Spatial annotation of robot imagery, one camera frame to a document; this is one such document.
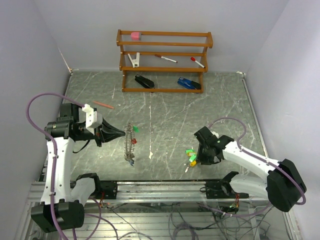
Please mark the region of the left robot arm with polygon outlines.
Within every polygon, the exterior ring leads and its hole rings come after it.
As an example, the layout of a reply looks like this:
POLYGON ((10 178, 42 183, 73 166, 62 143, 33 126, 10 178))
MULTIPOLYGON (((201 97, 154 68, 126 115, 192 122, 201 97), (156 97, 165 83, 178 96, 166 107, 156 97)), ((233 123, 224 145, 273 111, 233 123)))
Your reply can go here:
POLYGON ((91 199, 115 199, 117 184, 100 181, 96 173, 81 174, 71 182, 71 158, 78 141, 95 141, 98 147, 124 137, 123 130, 110 125, 96 108, 64 103, 59 117, 45 127, 48 165, 40 205, 31 209, 32 220, 45 232, 80 228, 84 223, 85 204, 91 199))

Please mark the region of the red key tag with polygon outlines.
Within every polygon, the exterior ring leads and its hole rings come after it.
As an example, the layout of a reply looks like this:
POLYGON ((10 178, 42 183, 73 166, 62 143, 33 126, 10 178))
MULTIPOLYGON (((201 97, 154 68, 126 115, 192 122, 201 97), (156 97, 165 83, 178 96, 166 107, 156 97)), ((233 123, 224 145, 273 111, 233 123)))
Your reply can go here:
POLYGON ((135 145, 135 144, 137 143, 136 138, 132 138, 132 139, 131 139, 131 143, 132 143, 133 145, 135 145))

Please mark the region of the yellow tag key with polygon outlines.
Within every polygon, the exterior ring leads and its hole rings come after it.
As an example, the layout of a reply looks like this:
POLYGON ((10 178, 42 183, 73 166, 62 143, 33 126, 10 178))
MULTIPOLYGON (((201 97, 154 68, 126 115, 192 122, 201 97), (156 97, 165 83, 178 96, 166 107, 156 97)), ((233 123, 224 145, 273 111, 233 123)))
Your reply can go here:
POLYGON ((192 161, 192 162, 190 162, 188 165, 187 165, 187 167, 186 167, 186 169, 185 169, 185 173, 187 173, 188 172, 188 170, 190 169, 190 168, 193 168, 193 167, 195 167, 196 166, 196 164, 197 164, 197 161, 196 160, 194 160, 194 161, 192 161))

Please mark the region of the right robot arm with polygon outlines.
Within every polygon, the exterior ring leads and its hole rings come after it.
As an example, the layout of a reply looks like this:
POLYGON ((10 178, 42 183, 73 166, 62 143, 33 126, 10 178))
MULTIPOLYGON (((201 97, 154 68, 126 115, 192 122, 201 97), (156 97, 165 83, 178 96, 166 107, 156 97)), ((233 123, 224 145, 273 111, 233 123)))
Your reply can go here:
POLYGON ((222 179, 207 181, 207 199, 255 196, 268 200, 282 212, 289 212, 305 196, 307 187, 291 160, 279 161, 262 156, 229 136, 217 137, 206 126, 194 136, 199 143, 197 164, 209 166, 226 160, 254 174, 248 176, 231 171, 222 179))

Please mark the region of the metal key ring disc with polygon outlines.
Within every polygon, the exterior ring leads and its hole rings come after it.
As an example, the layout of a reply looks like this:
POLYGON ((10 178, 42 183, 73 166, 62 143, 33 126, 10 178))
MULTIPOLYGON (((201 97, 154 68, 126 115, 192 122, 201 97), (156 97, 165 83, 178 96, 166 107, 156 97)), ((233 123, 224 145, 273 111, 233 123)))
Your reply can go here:
POLYGON ((133 125, 128 123, 125 128, 125 141, 124 141, 124 159, 129 163, 130 160, 134 160, 134 144, 131 143, 131 140, 135 138, 135 132, 133 130, 133 125))

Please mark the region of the green key tag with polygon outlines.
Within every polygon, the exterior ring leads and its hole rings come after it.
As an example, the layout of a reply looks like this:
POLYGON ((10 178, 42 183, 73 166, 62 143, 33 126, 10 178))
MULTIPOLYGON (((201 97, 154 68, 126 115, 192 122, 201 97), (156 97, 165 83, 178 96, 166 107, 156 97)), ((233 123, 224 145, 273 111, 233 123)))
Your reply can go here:
POLYGON ((133 126, 132 128, 133 128, 133 130, 134 130, 136 133, 139 132, 139 128, 138 128, 137 126, 133 126))

